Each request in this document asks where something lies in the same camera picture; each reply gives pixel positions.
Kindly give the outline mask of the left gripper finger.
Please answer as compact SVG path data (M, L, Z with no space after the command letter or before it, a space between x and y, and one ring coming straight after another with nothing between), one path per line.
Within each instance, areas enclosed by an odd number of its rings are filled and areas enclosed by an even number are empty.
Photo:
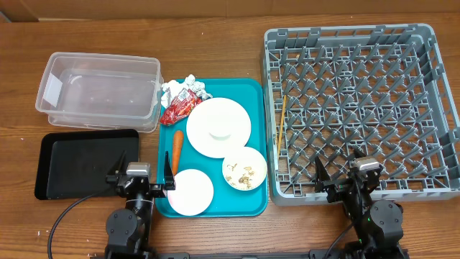
M126 158L126 151L124 150L117 161L112 165L112 167L109 169L109 171L106 174L105 180L107 183L117 183L121 173L124 168L125 164L125 158Z
M165 190L173 191L175 190L175 179L170 165L169 152L165 152L165 162L164 162L164 178L165 178Z

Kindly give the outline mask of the small pink-white bowl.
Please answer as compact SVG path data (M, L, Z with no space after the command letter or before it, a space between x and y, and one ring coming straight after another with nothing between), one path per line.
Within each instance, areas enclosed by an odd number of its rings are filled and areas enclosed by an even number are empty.
M186 169L175 176L175 190L167 192L167 199L175 212L191 217L207 210L213 195L213 183L204 172Z

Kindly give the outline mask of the large white plate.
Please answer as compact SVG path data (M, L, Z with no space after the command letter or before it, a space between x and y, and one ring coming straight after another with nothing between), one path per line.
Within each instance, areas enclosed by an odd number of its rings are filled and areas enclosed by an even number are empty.
M192 110L186 123L189 143L209 158L225 158L228 152L244 147L251 131L248 112L228 98L203 101Z

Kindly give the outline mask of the white bowl with rice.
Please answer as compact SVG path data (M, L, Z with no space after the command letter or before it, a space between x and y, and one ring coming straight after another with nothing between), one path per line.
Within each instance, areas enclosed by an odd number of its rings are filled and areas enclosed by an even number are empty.
M232 150L223 160L224 180L236 190L251 191L263 184L267 177L267 161L252 147Z

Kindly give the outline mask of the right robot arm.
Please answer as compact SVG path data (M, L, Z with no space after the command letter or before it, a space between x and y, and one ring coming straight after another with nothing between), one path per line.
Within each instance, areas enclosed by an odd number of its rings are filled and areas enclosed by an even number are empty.
M408 258L400 246L403 208L393 201L371 198L380 183L382 165L361 150L346 178L331 179L320 158L315 158L315 192L327 193L329 203L341 202L351 224L333 241L324 258Z

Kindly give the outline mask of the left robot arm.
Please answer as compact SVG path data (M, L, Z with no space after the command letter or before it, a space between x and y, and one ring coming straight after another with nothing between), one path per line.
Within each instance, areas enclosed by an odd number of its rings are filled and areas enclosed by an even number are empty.
M106 220L109 236L104 251L105 258L159 258L150 246L150 230L155 199L175 190L175 180L169 155L165 155L164 183L152 181L149 163L130 162L122 153L106 174L106 182L121 198L125 207L112 212Z

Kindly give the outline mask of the grey dishwasher rack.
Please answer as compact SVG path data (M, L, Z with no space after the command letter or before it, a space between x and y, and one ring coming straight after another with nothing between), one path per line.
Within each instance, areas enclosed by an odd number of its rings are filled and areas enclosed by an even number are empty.
M345 178L355 147L383 167L374 199L459 195L459 116L430 25L269 29L262 74L276 205L325 203L315 157Z

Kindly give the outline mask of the black plastic tray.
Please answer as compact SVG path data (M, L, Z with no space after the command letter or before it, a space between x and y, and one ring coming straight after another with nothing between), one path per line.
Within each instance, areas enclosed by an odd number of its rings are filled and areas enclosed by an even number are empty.
M34 195L39 200L75 199L108 188L105 177L123 151L139 160L135 129L50 133L42 138Z

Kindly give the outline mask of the orange carrot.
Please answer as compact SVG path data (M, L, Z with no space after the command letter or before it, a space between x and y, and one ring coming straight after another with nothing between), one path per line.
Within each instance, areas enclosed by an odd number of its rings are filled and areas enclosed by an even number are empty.
M175 176L178 172L180 154L183 148L184 134L181 130L177 130L173 137L172 143L172 174Z

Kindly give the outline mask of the teal serving tray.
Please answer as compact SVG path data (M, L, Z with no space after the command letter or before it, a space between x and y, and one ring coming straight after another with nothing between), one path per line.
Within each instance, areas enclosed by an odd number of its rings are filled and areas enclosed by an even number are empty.
M251 78L200 78L206 91L214 97L232 99L241 104L251 119L252 131L247 146L263 156L267 155L264 97L261 85ZM165 154L172 152L173 135L186 130L187 120L172 126L160 125L157 182L164 183ZM199 217L254 217L261 214L268 205L268 180L251 191L232 188L222 173L222 159L208 158L197 152L184 139L179 170L197 169L208 175L214 187L213 200Z

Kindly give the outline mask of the red snack wrapper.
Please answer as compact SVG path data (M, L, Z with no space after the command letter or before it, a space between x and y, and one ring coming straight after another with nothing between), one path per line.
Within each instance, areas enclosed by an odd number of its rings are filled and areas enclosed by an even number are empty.
M203 100L190 89L183 89L160 117L160 124L170 126L185 119Z

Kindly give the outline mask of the wooden chopstick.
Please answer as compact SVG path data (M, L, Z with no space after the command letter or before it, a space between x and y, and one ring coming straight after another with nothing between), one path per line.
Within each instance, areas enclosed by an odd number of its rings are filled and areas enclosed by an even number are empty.
M280 128L279 128L278 138L277 138L277 158L280 157L280 153L281 153L282 133L284 130L286 101L287 101L287 96L284 95L283 102L282 102L281 117L280 117Z

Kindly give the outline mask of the clear plastic storage bin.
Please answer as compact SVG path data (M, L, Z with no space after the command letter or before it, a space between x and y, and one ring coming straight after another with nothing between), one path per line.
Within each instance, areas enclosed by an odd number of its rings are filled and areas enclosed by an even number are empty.
M56 52L45 66L35 108L55 126L151 133L160 118L163 82L156 58Z

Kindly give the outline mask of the crumpled white paper wad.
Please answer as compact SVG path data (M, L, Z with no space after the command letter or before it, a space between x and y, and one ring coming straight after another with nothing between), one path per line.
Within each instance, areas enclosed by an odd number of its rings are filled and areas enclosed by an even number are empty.
M204 101L213 97L206 91L205 83L197 81L193 74L187 76L182 83L179 83L176 80L171 80L167 83L163 83L161 89L163 91L163 95L161 97L161 105L164 108L168 108L173 99L183 89L190 89L197 97Z

